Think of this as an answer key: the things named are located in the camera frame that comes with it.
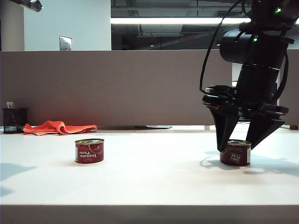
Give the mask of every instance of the orange towel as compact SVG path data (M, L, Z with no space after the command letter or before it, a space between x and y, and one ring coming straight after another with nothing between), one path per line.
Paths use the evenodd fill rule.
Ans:
M88 133L91 130L96 130L96 125L86 126L69 126L65 125L62 121L46 121L43 125L31 127L29 124L25 124L23 129L24 134L77 134L77 133Z

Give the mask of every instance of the black mesh pencil cup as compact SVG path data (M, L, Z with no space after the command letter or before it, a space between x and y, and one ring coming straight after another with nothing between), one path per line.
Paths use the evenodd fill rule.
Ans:
M3 133L23 133L27 123L27 108L8 109L3 108Z

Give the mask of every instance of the black cable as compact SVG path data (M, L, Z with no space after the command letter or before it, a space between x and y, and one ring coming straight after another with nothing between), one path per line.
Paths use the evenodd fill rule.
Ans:
M224 16L223 16L221 22L218 24L218 26L217 26L217 28L216 28L216 30L215 30L215 32L214 32L214 35L213 35L213 37L212 37L212 39L211 39L210 46L209 46L209 48L208 48L208 50L207 50L207 52L206 52L206 57L205 57L205 60L204 60L203 65L202 65L202 71L201 71L200 81L199 81L199 90L200 90L201 92L203 92L204 94L208 94L208 93L207 93L206 91L202 90L202 82L203 82L203 78L204 78L204 74L205 74L205 70L206 70L206 63L207 63L207 60L208 60L208 58L209 58L209 55L210 55L210 52L211 52L213 43L214 43L214 41L215 41L215 39L216 39L216 36L217 36L217 33L218 33L218 31L219 31L219 29L220 29L222 23L223 23L223 20L227 17L227 15L230 13L230 11L232 11L232 10L233 10L233 9L234 9L234 8L241 2L241 1L243 1L243 0L238 0L238 1L237 1L235 4L233 4L232 7L229 8L229 10L224 14Z
M287 53L287 50L285 49L284 51L285 54L285 68L284 68L284 74L281 80L281 83L279 85L279 88L277 89L275 95L273 96L273 98L271 99L270 103L271 104L275 104L275 102L280 98L282 92L285 89L285 85L286 85L286 81L288 79L288 73L289 73L289 56Z
M244 12L244 14L251 19L250 15L246 12L246 9L245 9L245 2L246 0L243 0L242 1L242 11Z

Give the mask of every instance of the fluorescent light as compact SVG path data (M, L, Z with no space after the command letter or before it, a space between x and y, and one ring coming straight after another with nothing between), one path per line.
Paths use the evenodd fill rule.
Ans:
M111 24L219 24L221 18L111 18ZM250 22L244 18L226 18L223 24Z

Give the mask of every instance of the cubicle divider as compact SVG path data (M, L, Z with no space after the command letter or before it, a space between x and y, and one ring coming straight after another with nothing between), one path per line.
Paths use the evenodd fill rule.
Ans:
M46 120L212 125L199 91L205 55L205 50L1 52L1 106L14 101L28 108L32 125ZM231 82L231 63L212 50L204 86Z
M289 108L289 113L283 117L287 125L299 125L299 50L291 49L288 50L289 56L289 72L288 79L285 86L285 90L283 91L280 99L279 105L286 106ZM281 81L283 77L283 69L282 66L279 79Z

